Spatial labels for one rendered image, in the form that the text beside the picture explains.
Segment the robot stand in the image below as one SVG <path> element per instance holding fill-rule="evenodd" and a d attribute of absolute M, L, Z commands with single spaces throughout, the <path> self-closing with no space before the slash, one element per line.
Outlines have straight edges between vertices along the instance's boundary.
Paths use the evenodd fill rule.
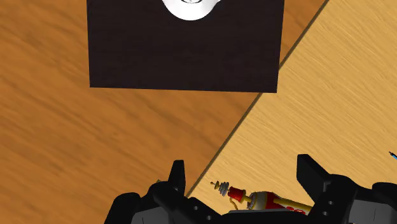
<path fill-rule="evenodd" d="M 87 0 L 91 87 L 274 93 L 284 0 L 220 0 L 196 21 L 161 0 Z"/>

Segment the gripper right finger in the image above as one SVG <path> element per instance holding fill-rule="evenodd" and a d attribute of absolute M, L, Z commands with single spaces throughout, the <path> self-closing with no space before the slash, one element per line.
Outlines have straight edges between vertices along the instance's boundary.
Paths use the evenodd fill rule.
<path fill-rule="evenodd" d="M 397 224 L 397 184 L 362 187 L 328 173 L 308 154 L 297 156 L 296 178 L 314 202 L 313 224 Z"/>

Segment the red and yellow toy bottle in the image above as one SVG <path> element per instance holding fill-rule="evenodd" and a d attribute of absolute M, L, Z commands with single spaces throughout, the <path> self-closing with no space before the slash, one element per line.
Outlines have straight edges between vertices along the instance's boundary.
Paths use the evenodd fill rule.
<path fill-rule="evenodd" d="M 238 210 L 237 202 L 245 204 L 247 210 L 263 211 L 271 209 L 287 209 L 308 215 L 312 206 L 308 206 L 293 200 L 285 199 L 274 192 L 253 192 L 247 195 L 246 190 L 235 188 L 229 185 L 229 182 L 211 182 L 214 189 L 219 191 L 222 197 L 228 196 L 230 203 Z"/>

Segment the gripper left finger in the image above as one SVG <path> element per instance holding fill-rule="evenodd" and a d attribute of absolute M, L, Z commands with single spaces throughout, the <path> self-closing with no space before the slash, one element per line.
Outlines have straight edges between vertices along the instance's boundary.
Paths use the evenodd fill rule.
<path fill-rule="evenodd" d="M 228 224 L 203 202 L 185 197 L 185 186 L 184 161 L 175 160 L 168 180 L 152 184 L 146 195 L 117 196 L 104 224 Z"/>

